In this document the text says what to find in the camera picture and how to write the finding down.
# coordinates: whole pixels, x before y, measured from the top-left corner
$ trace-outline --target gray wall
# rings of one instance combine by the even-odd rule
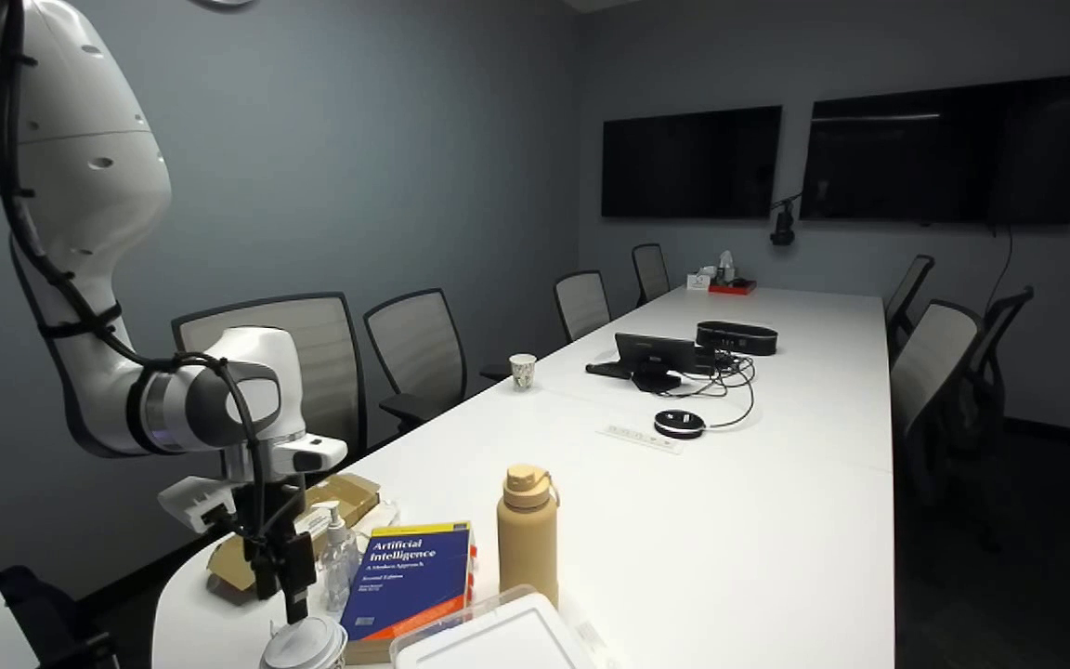
[[[889,293],[919,249],[939,258],[925,293],[981,307],[1002,237],[964,225],[800,222],[786,254],[765,218],[638,222],[598,214],[601,118],[783,103],[775,193],[801,184],[809,103],[1070,75],[1070,5],[1058,0],[643,0],[586,23],[581,129],[581,265],[632,293],[628,244],[656,237],[678,277],[731,249],[768,286]],[[1006,339],[1012,412],[1070,427],[1070,229],[1017,235],[1002,291],[1038,286]]]
[[[344,291],[359,315],[445,286],[474,363],[546,343],[571,265],[581,23],[557,0],[79,0],[144,100],[169,225],[120,267],[138,349],[178,311]],[[197,461],[95,461],[8,267],[0,214],[0,564],[92,592],[178,546],[157,492]],[[365,349],[372,395],[384,376]]]

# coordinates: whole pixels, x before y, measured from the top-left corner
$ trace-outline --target bottle cap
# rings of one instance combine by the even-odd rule
[[[552,497],[550,472],[539,463],[507,467],[507,505],[509,508],[541,508]]]

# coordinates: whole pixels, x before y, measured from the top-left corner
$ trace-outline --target wall-mounted tv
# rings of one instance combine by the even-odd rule
[[[1070,222],[1070,79],[817,100],[806,218]]]
[[[601,137],[604,218],[768,214],[783,109],[609,118]]]

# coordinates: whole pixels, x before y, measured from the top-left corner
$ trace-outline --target conference table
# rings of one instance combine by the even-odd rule
[[[616,358],[616,331],[695,339],[704,320],[782,334],[774,358],[753,358],[753,391],[656,398],[583,373]],[[655,430],[661,407],[700,412],[708,430],[666,440]],[[403,519],[472,519],[474,595],[486,598],[499,592],[500,476],[524,461],[557,478],[562,613],[598,666],[897,666],[892,391],[877,296],[671,291],[541,358],[530,391],[495,381],[352,472],[374,478]],[[256,666],[281,623],[279,595],[251,607],[207,595],[206,561],[207,551],[191,559],[161,595],[157,669]]]

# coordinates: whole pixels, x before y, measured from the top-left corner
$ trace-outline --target book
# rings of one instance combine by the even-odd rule
[[[389,644],[472,601],[469,525],[374,526],[351,585],[351,666],[388,663]]]

